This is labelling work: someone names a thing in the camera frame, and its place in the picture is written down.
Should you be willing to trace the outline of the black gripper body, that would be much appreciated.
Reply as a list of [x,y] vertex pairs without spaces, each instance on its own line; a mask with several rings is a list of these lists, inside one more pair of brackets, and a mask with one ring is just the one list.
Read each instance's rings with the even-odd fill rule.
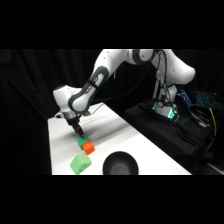
[[75,114],[69,114],[67,113],[65,115],[65,119],[67,120],[67,123],[72,126],[73,128],[80,128],[79,122],[80,122],[80,115]]

